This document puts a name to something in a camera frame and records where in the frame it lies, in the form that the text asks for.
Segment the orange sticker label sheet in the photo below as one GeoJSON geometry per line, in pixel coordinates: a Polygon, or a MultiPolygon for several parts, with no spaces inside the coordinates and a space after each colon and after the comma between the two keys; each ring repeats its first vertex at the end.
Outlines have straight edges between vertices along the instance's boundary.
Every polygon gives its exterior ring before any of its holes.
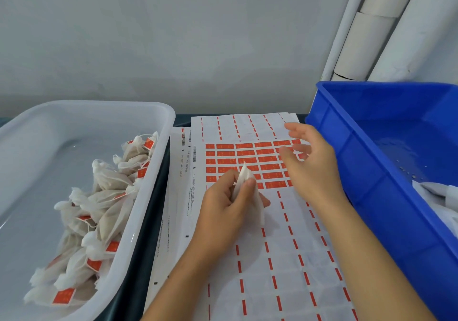
{"type": "Polygon", "coordinates": [[[194,233],[205,191],[244,162],[271,201],[265,225],[247,217],[202,290],[193,321],[358,321],[329,234],[299,197],[278,149],[308,144],[283,126],[295,114],[191,118],[176,261],[194,233]]]}

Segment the person's left forearm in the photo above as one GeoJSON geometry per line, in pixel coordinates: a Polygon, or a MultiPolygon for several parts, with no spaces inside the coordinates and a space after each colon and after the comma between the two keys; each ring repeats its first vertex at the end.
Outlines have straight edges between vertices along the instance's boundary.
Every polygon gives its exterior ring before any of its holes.
{"type": "Polygon", "coordinates": [[[210,272],[227,246],[190,243],[141,321],[190,321],[210,272]]]}

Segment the thick white jointed pipe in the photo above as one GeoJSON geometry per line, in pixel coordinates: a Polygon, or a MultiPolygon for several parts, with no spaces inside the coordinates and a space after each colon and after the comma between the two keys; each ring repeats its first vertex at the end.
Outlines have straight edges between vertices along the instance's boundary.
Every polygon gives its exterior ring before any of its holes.
{"type": "Polygon", "coordinates": [[[363,0],[352,21],[332,81],[365,81],[409,0],[363,0]]]}

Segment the white plastic tub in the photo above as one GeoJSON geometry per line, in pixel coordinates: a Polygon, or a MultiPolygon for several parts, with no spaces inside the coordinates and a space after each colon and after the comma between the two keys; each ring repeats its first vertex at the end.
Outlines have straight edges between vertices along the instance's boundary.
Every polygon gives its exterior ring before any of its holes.
{"type": "Polygon", "coordinates": [[[0,127],[0,321],[122,321],[125,277],[141,232],[175,111],[156,102],[61,100],[37,105],[0,127]],[[53,209],[71,187],[93,185],[91,164],[111,160],[124,142],[159,133],[107,285],[77,309],[25,305],[37,267],[55,256],[64,226],[53,209]]]}

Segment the person's right hand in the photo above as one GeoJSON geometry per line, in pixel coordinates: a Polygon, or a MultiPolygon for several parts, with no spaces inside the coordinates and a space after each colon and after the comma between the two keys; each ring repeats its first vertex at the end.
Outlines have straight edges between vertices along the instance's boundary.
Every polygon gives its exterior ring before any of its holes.
{"type": "Polygon", "coordinates": [[[296,191],[320,213],[338,207],[349,207],[334,148],[311,125],[289,122],[284,127],[291,138],[305,140],[312,147],[311,154],[290,149],[302,162],[301,178],[291,179],[296,191]]]}

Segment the pile of orange-labelled tea bags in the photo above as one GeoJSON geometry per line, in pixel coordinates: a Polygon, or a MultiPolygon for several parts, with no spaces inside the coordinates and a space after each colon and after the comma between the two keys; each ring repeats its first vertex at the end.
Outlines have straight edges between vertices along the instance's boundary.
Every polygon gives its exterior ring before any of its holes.
{"type": "Polygon", "coordinates": [[[56,257],[30,278],[25,304],[79,307],[102,289],[158,139],[154,132],[123,143],[114,165],[95,159],[92,190],[73,187],[67,200],[54,205],[65,231],[56,257]]]}

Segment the white printed backing sheet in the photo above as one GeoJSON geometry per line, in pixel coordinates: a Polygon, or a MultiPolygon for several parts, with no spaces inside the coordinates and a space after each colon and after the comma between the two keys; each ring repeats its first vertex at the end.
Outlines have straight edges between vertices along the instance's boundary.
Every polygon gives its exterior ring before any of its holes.
{"type": "Polygon", "coordinates": [[[169,176],[163,207],[161,230],[154,256],[152,272],[144,312],[172,271],[179,246],[179,203],[182,201],[187,182],[189,153],[191,148],[190,127],[173,127],[170,134],[169,176]]]}

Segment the person's right forearm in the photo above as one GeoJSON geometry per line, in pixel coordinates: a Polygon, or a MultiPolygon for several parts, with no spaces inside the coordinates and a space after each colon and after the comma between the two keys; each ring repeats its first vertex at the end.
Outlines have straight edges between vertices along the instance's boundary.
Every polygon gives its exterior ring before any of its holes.
{"type": "Polygon", "coordinates": [[[437,321],[346,197],[308,202],[329,233],[360,321],[437,321]]]}

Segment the person's left hand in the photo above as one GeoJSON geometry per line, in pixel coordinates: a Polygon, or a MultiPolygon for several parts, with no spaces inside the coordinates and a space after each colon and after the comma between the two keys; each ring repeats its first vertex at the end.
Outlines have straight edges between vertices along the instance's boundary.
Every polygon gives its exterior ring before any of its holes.
{"type": "Polygon", "coordinates": [[[231,196],[238,176],[230,169],[206,190],[192,242],[227,249],[235,242],[247,213],[232,210],[231,196]]]}

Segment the thin white pipe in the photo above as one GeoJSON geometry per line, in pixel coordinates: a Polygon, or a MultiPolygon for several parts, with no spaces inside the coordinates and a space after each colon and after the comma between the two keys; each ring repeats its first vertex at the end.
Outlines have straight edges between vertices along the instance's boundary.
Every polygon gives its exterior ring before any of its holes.
{"type": "Polygon", "coordinates": [[[331,50],[329,52],[328,59],[324,66],[324,70],[320,78],[321,81],[328,81],[332,78],[333,71],[337,64],[337,60],[340,56],[341,50],[346,41],[348,32],[351,28],[352,22],[354,20],[356,12],[358,11],[361,1],[362,0],[348,0],[337,33],[335,35],[335,39],[333,41],[331,50]]]}

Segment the thick white plain pipe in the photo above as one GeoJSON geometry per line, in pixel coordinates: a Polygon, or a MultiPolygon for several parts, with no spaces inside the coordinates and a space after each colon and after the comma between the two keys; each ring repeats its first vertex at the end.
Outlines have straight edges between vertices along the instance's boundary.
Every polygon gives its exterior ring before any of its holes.
{"type": "Polygon", "coordinates": [[[458,17],[458,0],[409,0],[369,81],[409,81],[458,17]]]}

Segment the white unlabelled bags heap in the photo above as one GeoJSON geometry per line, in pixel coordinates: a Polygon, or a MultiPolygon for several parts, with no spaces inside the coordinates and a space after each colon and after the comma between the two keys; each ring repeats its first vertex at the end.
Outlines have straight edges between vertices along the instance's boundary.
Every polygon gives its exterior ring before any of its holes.
{"type": "Polygon", "coordinates": [[[433,182],[419,183],[415,180],[412,186],[458,238],[458,187],[433,182]]]}

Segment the single white filter bag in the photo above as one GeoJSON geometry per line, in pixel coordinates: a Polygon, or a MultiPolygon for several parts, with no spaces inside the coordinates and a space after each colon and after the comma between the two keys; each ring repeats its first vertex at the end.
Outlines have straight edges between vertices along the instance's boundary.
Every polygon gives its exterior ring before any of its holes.
{"type": "MultiPolygon", "coordinates": [[[[232,191],[231,201],[235,201],[244,182],[248,179],[255,179],[253,172],[248,168],[246,163],[244,162],[241,171],[239,172],[239,176],[237,182],[234,186],[234,190],[232,191]]],[[[265,215],[264,215],[264,203],[260,196],[260,192],[258,186],[256,186],[251,203],[247,210],[247,219],[253,223],[260,225],[261,227],[265,225],[265,215]]]]}

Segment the blue plastic bin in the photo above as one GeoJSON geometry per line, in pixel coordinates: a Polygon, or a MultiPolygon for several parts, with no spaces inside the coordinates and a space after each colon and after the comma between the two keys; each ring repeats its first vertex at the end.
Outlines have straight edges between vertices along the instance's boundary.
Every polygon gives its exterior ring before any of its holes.
{"type": "Polygon", "coordinates": [[[413,181],[458,186],[458,86],[321,81],[306,123],[343,188],[431,312],[458,321],[458,238],[413,181]]]}

